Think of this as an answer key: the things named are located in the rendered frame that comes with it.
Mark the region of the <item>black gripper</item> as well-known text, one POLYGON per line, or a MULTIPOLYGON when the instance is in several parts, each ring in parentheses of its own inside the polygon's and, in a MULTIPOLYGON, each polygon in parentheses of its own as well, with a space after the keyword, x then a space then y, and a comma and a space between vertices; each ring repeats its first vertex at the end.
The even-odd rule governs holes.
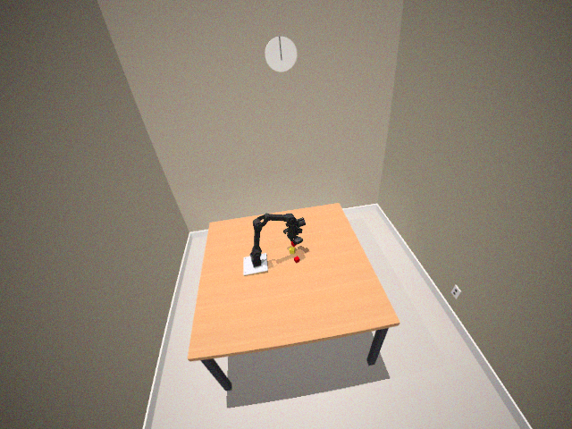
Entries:
POLYGON ((297 236, 297 229, 295 231, 289 231, 289 227, 286 228, 285 230, 283 230, 283 233, 286 234, 287 233, 287 237, 289 238, 290 241, 292 241, 294 243, 294 245, 298 245, 299 243, 303 242, 303 239, 299 236, 297 236))

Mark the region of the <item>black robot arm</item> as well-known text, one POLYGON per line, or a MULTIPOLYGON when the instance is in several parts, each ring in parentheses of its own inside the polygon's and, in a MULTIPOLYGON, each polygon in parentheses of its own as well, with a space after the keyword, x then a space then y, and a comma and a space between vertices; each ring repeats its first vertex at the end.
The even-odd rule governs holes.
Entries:
POLYGON ((267 224, 269 221, 283 221, 286 222, 285 225, 289 227, 289 231, 295 231, 297 229, 297 235, 302 233, 303 229, 299 228, 301 226, 306 225, 304 217, 296 219, 296 217, 292 214, 264 214, 258 216, 258 218, 253 220, 253 227, 254 227, 254 246, 249 254, 251 258, 251 263, 253 268, 261 266, 261 259, 262 250, 259 246, 260 243, 260 232, 262 228, 267 224), (261 220, 263 220, 261 222, 261 220))

